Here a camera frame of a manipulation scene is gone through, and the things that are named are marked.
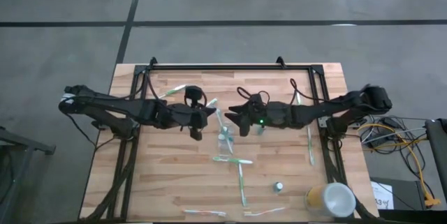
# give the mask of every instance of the paper sign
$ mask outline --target paper sign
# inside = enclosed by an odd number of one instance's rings
[[[376,198],[377,209],[394,209],[393,187],[371,181],[372,192]]]

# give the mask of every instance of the small bottle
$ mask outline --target small bottle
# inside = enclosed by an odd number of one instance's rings
[[[283,185],[282,185],[281,182],[277,182],[277,183],[273,184],[273,191],[274,191],[274,193],[281,192],[282,188],[283,188]]]

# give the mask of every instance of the gray floor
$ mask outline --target gray floor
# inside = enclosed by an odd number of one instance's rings
[[[125,20],[131,0],[0,0],[0,22]],[[140,0],[135,20],[442,19],[447,0]],[[91,145],[57,109],[64,86],[108,90],[122,28],[0,28],[0,125],[57,145],[36,154],[17,222],[75,220]],[[350,89],[385,87],[403,117],[446,117],[446,26],[134,28],[125,63],[342,62]],[[80,126],[95,138],[89,120]],[[421,121],[410,121],[418,127]],[[424,177],[446,209],[428,143]],[[398,154],[366,154],[373,177],[415,180]]]

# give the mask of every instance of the wooden tabletop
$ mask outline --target wooden tabletop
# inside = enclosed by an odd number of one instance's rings
[[[115,70],[110,94],[125,96],[130,92],[134,64],[119,64]],[[341,64],[323,64],[331,98],[347,92]],[[155,92],[162,94],[181,84],[195,84],[203,89],[208,100],[217,98],[216,106],[222,112],[228,106],[241,105],[245,99],[236,88],[244,87],[250,93],[261,90],[271,100],[289,102],[293,77],[298,89],[311,96],[309,77],[305,70],[162,70],[151,72]],[[164,99],[169,103],[183,103],[183,92]],[[311,100],[302,99],[305,105]],[[133,176],[128,221],[325,221],[327,218],[311,215],[304,206],[305,193],[312,187],[326,183],[325,168],[316,122],[311,125],[312,144],[316,164],[310,165],[307,150],[307,132],[302,130],[266,128],[262,135],[252,126],[249,136],[235,136],[234,157],[252,160],[243,165],[245,195],[249,211],[285,207],[285,210],[262,216],[244,216],[237,178],[237,166],[215,162],[218,155],[218,121],[215,114],[208,118],[203,140],[189,137],[188,130],[179,128],[159,130],[142,127],[138,145],[137,163]],[[98,143],[111,138],[102,132]],[[80,217],[88,216],[110,189],[115,171],[119,141],[99,149],[94,156],[91,174],[85,192]],[[362,147],[356,137],[343,139],[342,157],[349,186],[368,210],[378,216]],[[272,187],[281,182],[279,194]],[[117,203],[119,213],[121,197]],[[225,211],[227,217],[185,214],[183,210]]]

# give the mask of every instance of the black metal frame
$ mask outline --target black metal frame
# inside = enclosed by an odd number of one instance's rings
[[[323,98],[326,100],[329,100],[329,93],[328,88],[325,81],[325,75],[324,75],[324,69],[321,64],[312,64],[312,65],[286,65],[284,63],[284,60],[281,57],[278,57],[275,64],[244,64],[244,65],[235,65],[235,64],[209,64],[209,65],[200,65],[200,64],[169,64],[169,65],[158,65],[157,60],[153,58],[149,64],[150,70],[305,70],[307,71],[309,75],[309,82],[311,86],[312,96],[314,98],[318,98],[318,91],[316,87],[316,78],[317,75],[320,84],[321,84],[321,90],[323,93]],[[139,76],[142,73],[144,69],[146,69],[146,65],[136,65],[134,72],[133,72],[133,79],[131,84],[131,90],[130,93],[134,93],[137,89],[137,84],[139,80]],[[141,92],[140,97],[145,98],[147,93],[147,83],[146,79],[142,79],[142,85],[143,90]],[[317,105],[319,103],[318,100],[314,100],[314,104]],[[326,170],[326,177],[328,180],[328,183],[334,181],[334,177],[331,174],[330,168],[333,167],[328,143],[329,139],[327,138],[327,128],[321,128],[318,125],[318,131],[320,135],[320,141],[322,146],[322,152],[323,152],[323,160],[325,164],[325,170]],[[126,183],[124,186],[124,196],[122,201],[122,208],[119,213],[119,217],[115,217],[115,206],[117,198],[116,196],[113,197],[112,202],[110,203],[108,207],[108,212],[106,215],[106,218],[101,219],[100,223],[117,223],[117,222],[125,222],[127,219],[127,213],[129,210],[129,201],[131,196],[131,187],[132,187],[132,178],[133,178],[133,169],[135,167],[135,161],[136,161],[136,154],[138,149],[138,136],[131,140],[131,155],[129,156],[129,160],[126,164],[127,169],[130,169],[130,171],[127,171],[126,174]],[[117,158],[117,165],[115,167],[115,175],[113,179],[113,186],[121,187],[119,181],[120,177],[123,176],[124,170],[124,154],[126,153],[126,146],[129,142],[127,141],[121,141],[118,151],[118,158]],[[340,151],[340,148],[336,142],[333,143],[333,151],[335,153],[335,161],[336,161],[336,168],[338,173],[340,174],[341,178],[344,181],[340,181],[342,183],[346,183],[346,174],[344,171],[343,166],[343,160],[342,160],[342,153]]]
[[[25,172],[28,170],[33,152],[35,150],[39,150],[43,151],[46,155],[52,155],[54,153],[54,150],[56,149],[56,146],[49,146],[35,140],[30,140],[28,138],[11,133],[2,127],[0,127],[0,141],[4,141],[9,144],[4,146],[5,148],[21,147],[24,150],[22,162],[20,163],[17,173],[15,173],[15,177],[13,178],[11,187],[7,191],[5,201],[0,206],[0,223],[10,223],[13,208],[15,206],[15,203],[17,202],[19,187],[25,176]]]

